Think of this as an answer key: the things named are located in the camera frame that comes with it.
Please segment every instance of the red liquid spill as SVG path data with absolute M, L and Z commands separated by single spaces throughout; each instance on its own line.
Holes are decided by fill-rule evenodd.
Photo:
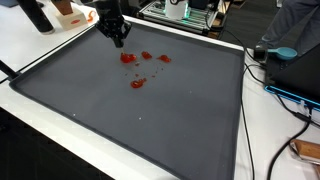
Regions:
M 137 56 L 134 54 L 125 54 L 125 53 L 121 53 L 121 61 L 123 63 L 130 63 L 132 61 L 135 61 L 137 59 Z
M 161 60 L 161 61 L 163 61 L 163 62 L 166 62 L 166 63 L 171 62 L 171 59 L 168 58 L 167 55 L 161 55 L 161 56 L 158 57 L 157 59 L 159 59 L 159 60 Z
M 143 52 L 141 53 L 141 55 L 142 55 L 142 57 L 143 57 L 144 59 L 146 59 L 146 60 L 152 58 L 151 54 L 149 54 L 149 53 L 146 52 L 146 51 L 143 51 Z
M 70 24 L 77 24 L 78 22 L 80 22 L 80 19 L 76 19 L 76 20 L 72 21 Z
M 143 86 L 143 83 L 145 83 L 146 81 L 147 79 L 143 78 L 143 79 L 139 79 L 138 81 L 132 81 L 130 85 L 132 88 L 137 89 L 137 88 L 141 88 Z
M 89 13 L 89 15 L 88 15 L 88 17 L 89 17 L 89 19 L 87 20 L 88 22 L 91 22 L 91 21 L 93 21 L 93 18 L 96 16 L 96 12 L 95 11 L 90 11 L 90 13 Z

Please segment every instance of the wire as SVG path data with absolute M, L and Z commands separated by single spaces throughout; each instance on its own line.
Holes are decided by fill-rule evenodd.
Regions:
M 228 32 L 229 34 L 231 34 L 244 48 L 245 52 L 252 58 L 252 60 L 256 61 L 252 56 L 251 54 L 248 52 L 248 49 L 244 46 L 244 44 L 242 43 L 242 41 L 237 38 L 233 33 L 231 33 L 230 31 L 226 30 L 226 32 Z M 256 67 L 260 67 L 262 69 L 265 69 L 264 66 L 259 66 L 259 65 L 254 65 L 254 64 L 251 64 L 251 65 L 247 65 L 245 63 L 245 66 L 246 66 L 246 69 L 244 70 L 243 72 L 243 77 L 244 77 L 244 74 L 245 72 L 248 70 L 250 75 L 258 82 L 262 83 L 265 85 L 265 83 L 261 80 L 259 80 L 258 78 L 256 78 L 252 71 L 250 70 L 250 67 L 251 66 L 256 66 Z M 316 126 L 320 127 L 319 124 L 315 123 L 314 121 L 312 121 L 311 119 L 311 114 L 312 114 L 312 109 L 310 108 L 309 109 L 309 114 L 310 116 L 309 117 L 306 117 L 305 115 L 299 113 L 299 112 L 294 112 L 292 110 L 290 110 L 286 105 L 285 103 L 283 102 L 283 100 L 281 99 L 280 95 L 277 94 L 277 92 L 275 92 L 275 94 L 277 95 L 277 97 L 279 98 L 280 100 L 280 103 L 283 105 L 283 107 L 288 111 L 290 112 L 292 115 L 294 115 L 295 117 L 297 117 L 298 119 L 302 120 L 305 122 L 305 126 L 302 128 L 301 131 L 299 131 L 297 134 L 295 134 L 293 137 L 291 137 L 285 144 L 282 145 L 282 147 L 277 151 L 277 153 L 274 155 L 274 157 L 272 158 L 271 160 L 271 163 L 269 165 L 269 169 L 268 169 L 268 174 L 267 174 L 267 180 L 270 180 L 271 178 L 271 174 L 272 174 L 272 169 L 273 169 L 273 166 L 277 160 L 277 158 L 280 156 L 280 154 L 282 153 L 282 151 L 290 144 L 290 141 L 292 139 L 296 139 L 297 137 L 299 137 L 301 134 L 303 134 L 307 129 L 308 127 L 310 126 L 310 123 L 312 124 L 315 124 Z M 241 107 L 242 107 L 242 114 L 243 114 L 243 119 L 244 119 L 244 124 L 245 124 L 245 131 L 246 131 L 246 136 L 247 136 L 247 142 L 248 142 L 248 148 L 249 148 L 249 153 L 250 153 L 250 160 L 251 160 L 251 166 L 252 166 L 252 176 L 253 176 L 253 179 L 255 178 L 254 176 L 254 164 L 253 164 L 253 157 L 252 157 L 252 151 L 251 151 L 251 146 L 250 146 L 250 139 L 249 139 L 249 135 L 248 135 L 248 130 L 247 130 L 247 125 L 246 125 L 246 119 L 245 119 L 245 111 L 244 111 L 244 106 L 243 106 L 243 100 L 242 100 L 242 94 L 241 94 Z
M 249 57 L 254 60 L 257 63 L 260 63 L 259 61 L 255 60 L 255 58 L 249 53 L 248 48 L 243 44 L 243 42 L 237 38 L 237 36 L 235 36 L 232 32 L 228 31 L 227 29 L 224 29 L 225 32 L 229 33 L 231 36 L 233 36 L 243 47 L 243 49 L 246 51 L 246 53 L 249 55 Z
M 246 115 L 245 115 L 245 111 L 244 111 L 242 98 L 241 98 L 241 109 L 242 109 L 244 129 L 246 131 L 247 144 L 248 144 L 249 155 L 250 155 L 250 162 L 251 162 L 251 169 L 252 169 L 252 179 L 255 180 L 255 170 L 254 170 L 254 164 L 253 164 L 252 150 L 251 150 L 251 145 L 250 145 L 250 138 L 249 138 L 248 127 L 247 127 L 247 120 L 246 120 Z
M 271 179 L 271 174 L 272 174 L 272 169 L 274 166 L 274 163 L 276 162 L 276 160 L 278 159 L 278 157 L 280 156 L 280 154 L 282 153 L 282 151 L 290 144 L 290 142 L 293 139 L 296 139 L 297 137 L 299 137 L 301 134 L 303 134 L 309 127 L 311 122 L 311 116 L 309 117 L 309 121 L 305 123 L 305 126 L 301 129 L 301 131 L 299 131 L 297 134 L 295 134 L 294 136 L 292 136 L 287 142 L 285 142 L 282 147 L 277 151 L 277 153 L 273 156 L 271 163 L 269 165 L 269 169 L 268 169 L 268 175 L 267 175 L 267 180 Z
M 255 64 L 250 64 L 249 66 L 247 64 L 244 64 L 246 66 L 246 68 L 248 69 L 250 75 L 253 77 L 253 79 L 255 79 L 256 81 L 260 82 L 261 84 L 263 85 L 266 85 L 265 82 L 261 81 L 260 79 L 258 79 L 257 77 L 255 77 L 250 69 L 250 66 L 257 66 L 257 67 L 260 67 L 261 69 L 265 69 L 265 67 L 263 66 L 259 66 L 259 65 L 255 65 Z
M 249 69 L 249 67 L 252 66 L 257 66 L 254 64 L 251 65 L 246 65 L 246 69 L 243 71 L 242 74 L 242 81 L 244 78 L 244 74 L 246 73 L 246 71 Z M 249 132 L 248 132 L 248 127 L 247 127 L 247 120 L 246 120 L 246 115 L 245 115 L 245 110 L 244 110 L 244 105 L 243 105 L 243 99 L 242 99 L 242 91 L 241 91 L 241 109 L 242 109 L 242 116 L 243 116 L 243 122 L 244 122 L 244 129 L 246 132 L 246 137 L 247 137 L 247 144 L 248 144 L 248 149 L 249 149 L 249 155 L 250 155 L 250 163 L 251 163 L 251 170 L 252 170 L 252 180 L 255 180 L 255 170 L 254 170 L 254 164 L 253 164 L 253 157 L 252 157 L 252 150 L 251 150 L 251 145 L 250 145 L 250 138 L 249 138 Z

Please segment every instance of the red droplet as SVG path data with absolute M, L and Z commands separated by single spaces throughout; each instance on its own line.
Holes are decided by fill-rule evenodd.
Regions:
M 72 21 L 71 24 L 77 24 L 78 22 L 80 22 L 80 19 L 76 19 L 76 20 Z
M 163 62 L 166 62 L 166 63 L 171 62 L 171 59 L 168 58 L 167 55 L 161 55 L 161 56 L 158 57 L 157 59 L 159 59 L 159 60 L 161 60 L 161 61 L 163 61 Z
M 130 85 L 132 88 L 137 89 L 137 88 L 141 88 L 143 86 L 143 83 L 145 83 L 146 81 L 147 79 L 143 78 L 143 79 L 139 79 L 138 81 L 132 81 Z
M 149 53 L 146 52 L 146 51 L 143 51 L 143 52 L 141 53 L 141 55 L 142 55 L 142 57 L 143 57 L 145 60 L 152 58 L 151 54 L 149 54 Z
M 134 54 L 125 54 L 125 53 L 121 53 L 121 61 L 123 63 L 130 63 L 132 61 L 135 61 L 137 59 L 137 56 Z

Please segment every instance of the black object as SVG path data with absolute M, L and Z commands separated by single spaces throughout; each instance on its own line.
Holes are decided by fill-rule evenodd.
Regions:
M 221 32 L 224 29 L 225 24 L 226 24 L 226 20 L 227 20 L 227 14 L 218 12 L 216 18 L 220 19 L 221 23 L 220 23 L 220 25 L 212 25 L 210 27 L 211 32 Z
M 267 60 L 266 90 L 320 109 L 320 44 L 290 61 L 270 56 Z
M 9 78 L 14 79 L 18 77 L 18 74 L 14 72 L 8 65 L 0 60 L 0 70 L 9 76 Z
M 113 180 L 1 107 L 0 160 L 2 180 Z
M 93 28 L 10 86 L 179 178 L 233 179 L 243 52 L 133 27 L 126 50 L 154 59 L 122 64 Z M 140 89 L 130 87 L 136 73 L 148 79 Z
M 16 0 L 0 0 L 0 5 L 6 6 L 6 7 L 14 7 L 18 5 L 18 2 Z
M 42 34 L 54 32 L 50 21 L 39 7 L 35 0 L 17 0 L 22 10 L 27 14 L 32 23 Z
M 209 0 L 190 0 L 189 6 L 191 8 L 204 10 L 204 9 L 206 9 L 208 3 L 209 3 Z
M 97 1 L 94 7 L 99 15 L 97 29 L 106 37 L 110 37 L 117 48 L 122 48 L 123 39 L 130 32 L 131 24 L 124 20 L 118 0 Z
M 266 44 L 257 44 L 253 51 L 253 57 L 257 61 L 265 61 L 268 57 L 268 46 Z
M 38 6 L 39 6 L 40 8 L 43 8 L 43 7 L 44 7 L 44 4 L 43 4 L 42 2 L 37 1 L 37 3 L 38 3 Z

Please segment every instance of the black cable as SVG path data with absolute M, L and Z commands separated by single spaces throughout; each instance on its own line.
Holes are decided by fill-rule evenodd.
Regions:
M 241 98 L 241 109 L 242 109 L 244 129 L 246 131 L 247 144 L 248 144 L 249 155 L 250 155 L 250 162 L 251 162 L 251 169 L 252 169 L 252 180 L 255 180 L 255 170 L 254 170 L 254 164 L 253 164 L 252 150 L 251 150 L 251 145 L 250 145 L 250 138 L 249 138 L 249 132 L 248 132 L 248 127 L 247 127 L 247 120 L 246 120 L 246 116 L 245 116 L 245 113 L 244 113 L 245 111 L 244 111 L 242 98 Z
M 277 153 L 274 155 L 274 157 L 272 158 L 271 160 L 271 163 L 269 165 L 269 169 L 268 169 L 268 175 L 267 175 L 267 180 L 270 180 L 271 179 L 271 174 L 272 174 L 272 169 L 273 169 L 273 166 L 274 166 L 274 163 L 276 162 L 276 160 L 278 159 L 278 157 L 280 156 L 280 154 L 282 153 L 282 151 L 290 144 L 290 142 L 293 140 L 293 139 L 296 139 L 297 137 L 299 137 L 301 134 L 303 134 L 309 127 L 310 125 L 310 122 L 311 122 L 311 117 L 309 117 L 309 121 L 307 121 L 305 123 L 305 126 L 302 128 L 301 131 L 299 131 L 297 134 L 295 134 L 294 136 L 292 136 L 286 143 L 284 143 L 282 145 L 282 147 L 277 151 Z
M 255 62 L 260 63 L 259 61 L 255 60 L 254 57 L 249 53 L 248 48 L 243 44 L 243 42 L 237 38 L 237 36 L 235 36 L 232 32 L 228 31 L 227 29 L 224 29 L 225 32 L 229 33 L 231 36 L 233 36 L 243 47 L 243 49 L 246 51 L 246 53 L 249 55 L 249 57 L 254 60 Z
M 294 115 L 296 112 L 292 111 L 291 109 L 289 109 L 289 108 L 286 106 L 286 104 L 284 104 L 283 100 L 281 99 L 281 97 L 280 97 L 280 95 L 279 95 L 278 93 L 275 92 L 275 94 L 276 94 L 276 96 L 278 97 L 278 99 L 279 99 L 280 103 L 282 104 L 282 106 L 283 106 L 288 112 L 290 112 L 291 114 Z
M 253 75 L 253 73 L 252 73 L 252 71 L 251 71 L 251 69 L 250 69 L 250 66 L 253 66 L 253 64 L 251 64 L 251 65 L 249 65 L 249 66 L 248 66 L 247 64 L 244 64 L 244 65 L 245 65 L 246 68 L 248 69 L 248 71 L 249 71 L 250 75 L 253 77 L 253 79 L 255 79 L 256 81 L 258 81 L 258 82 L 260 82 L 261 84 L 265 85 L 265 83 L 264 83 L 263 81 L 261 81 L 260 79 L 256 78 L 256 77 Z
M 243 81 L 243 78 L 244 78 L 244 75 L 245 75 L 246 71 L 253 64 L 251 64 L 249 66 L 247 64 L 245 64 L 245 65 L 246 65 L 246 69 L 243 71 L 242 81 Z M 241 96 L 241 109 L 242 109 L 244 129 L 245 129 L 245 132 L 246 132 L 247 144 L 248 144 L 249 155 L 250 155 L 250 163 L 251 163 L 251 169 L 252 169 L 252 180 L 255 180 L 255 170 L 254 170 L 254 164 L 253 164 L 253 157 L 252 157 L 252 150 L 251 150 L 251 145 L 250 145 L 249 132 L 248 132 L 248 127 L 247 127 L 247 120 L 246 120 L 246 115 L 245 115 L 245 110 L 244 110 L 244 105 L 243 105 L 243 99 L 242 99 L 242 91 L 241 91 L 241 95 L 240 96 Z

